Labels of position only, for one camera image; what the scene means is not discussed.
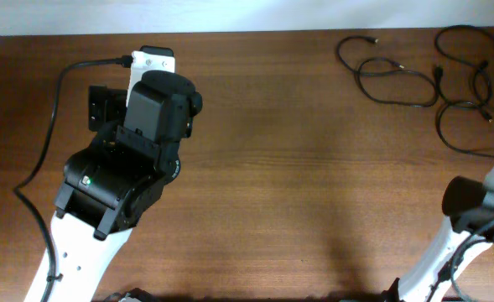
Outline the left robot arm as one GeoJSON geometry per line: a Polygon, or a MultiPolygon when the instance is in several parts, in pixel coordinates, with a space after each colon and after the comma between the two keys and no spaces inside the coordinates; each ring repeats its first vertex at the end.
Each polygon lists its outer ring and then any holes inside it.
{"type": "Polygon", "coordinates": [[[27,301],[90,301],[142,214],[181,170],[179,145],[203,101],[168,71],[143,73],[128,90],[92,86],[91,143],[65,163],[46,252],[27,301]]]}

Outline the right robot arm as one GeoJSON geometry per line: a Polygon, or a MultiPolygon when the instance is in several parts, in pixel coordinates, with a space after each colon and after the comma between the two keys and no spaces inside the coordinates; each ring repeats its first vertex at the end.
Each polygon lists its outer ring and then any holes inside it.
{"type": "MultiPolygon", "coordinates": [[[[455,30],[479,32],[494,44],[493,34],[471,25],[449,26],[435,35],[434,47],[442,56],[472,69],[469,85],[476,98],[475,102],[446,98],[441,88],[442,68],[435,67],[436,94],[445,102],[435,117],[435,130],[443,144],[457,153],[494,159],[493,154],[457,148],[442,133],[442,117],[452,107],[479,112],[488,122],[492,120],[489,111],[494,112],[488,61],[471,62],[445,52],[440,46],[441,36],[455,30]],[[480,92],[478,88],[480,78],[486,87],[485,92],[480,92]]],[[[494,245],[494,168],[483,183],[455,177],[444,193],[442,211],[444,218],[439,232],[419,262],[402,278],[396,278],[390,288],[373,301],[443,301],[450,287],[454,288],[459,301],[476,301],[464,293],[456,280],[474,259],[494,245]]]]}

